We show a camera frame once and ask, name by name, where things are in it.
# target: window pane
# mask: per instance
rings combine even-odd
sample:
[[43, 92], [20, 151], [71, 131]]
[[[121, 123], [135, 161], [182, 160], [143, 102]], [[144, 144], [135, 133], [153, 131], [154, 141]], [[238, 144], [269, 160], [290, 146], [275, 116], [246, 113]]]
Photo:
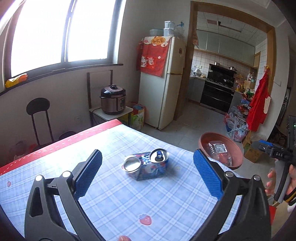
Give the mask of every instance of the window pane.
[[26, 0], [17, 21], [11, 75], [61, 62], [70, 0]]
[[106, 59], [115, 0], [78, 0], [69, 32], [68, 61]]

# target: electric pressure cooker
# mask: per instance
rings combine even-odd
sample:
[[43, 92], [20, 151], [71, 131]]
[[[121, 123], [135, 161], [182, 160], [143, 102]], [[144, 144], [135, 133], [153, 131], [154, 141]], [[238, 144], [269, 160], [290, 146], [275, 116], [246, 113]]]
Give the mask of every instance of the electric pressure cooker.
[[109, 85], [101, 90], [102, 111], [108, 115], [117, 115], [126, 108], [126, 90], [116, 86]]

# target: hand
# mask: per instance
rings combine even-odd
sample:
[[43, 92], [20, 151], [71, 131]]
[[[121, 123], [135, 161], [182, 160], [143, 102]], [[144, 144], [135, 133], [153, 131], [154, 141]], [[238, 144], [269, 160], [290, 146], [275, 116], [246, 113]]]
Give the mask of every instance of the hand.
[[131, 239], [125, 235], [119, 236], [118, 241], [131, 241]]
[[[289, 187], [287, 189], [287, 195], [290, 194], [295, 188], [296, 188], [296, 168], [291, 165], [289, 168], [289, 175], [291, 177], [291, 182], [289, 184]], [[268, 178], [271, 178], [272, 180], [266, 183], [267, 189], [265, 190], [267, 195], [274, 194], [274, 189], [276, 185], [276, 171], [273, 168], [270, 173], [268, 173]]]

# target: wall socket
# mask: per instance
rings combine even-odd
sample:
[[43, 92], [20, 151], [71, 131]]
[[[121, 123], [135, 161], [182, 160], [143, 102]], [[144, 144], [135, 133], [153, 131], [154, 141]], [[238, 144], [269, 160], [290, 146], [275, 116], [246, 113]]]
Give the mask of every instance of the wall socket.
[[80, 115], [75, 117], [75, 123], [76, 124], [81, 124], [81, 116]]

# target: gray handle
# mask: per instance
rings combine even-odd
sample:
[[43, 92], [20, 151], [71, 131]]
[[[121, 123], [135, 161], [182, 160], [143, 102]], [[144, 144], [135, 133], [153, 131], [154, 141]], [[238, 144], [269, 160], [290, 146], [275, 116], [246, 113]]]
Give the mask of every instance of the gray handle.
[[282, 203], [284, 196], [286, 195], [288, 186], [291, 182], [291, 177], [289, 175], [290, 164], [276, 160], [275, 169], [276, 169], [276, 187], [274, 189], [275, 195], [274, 200]]

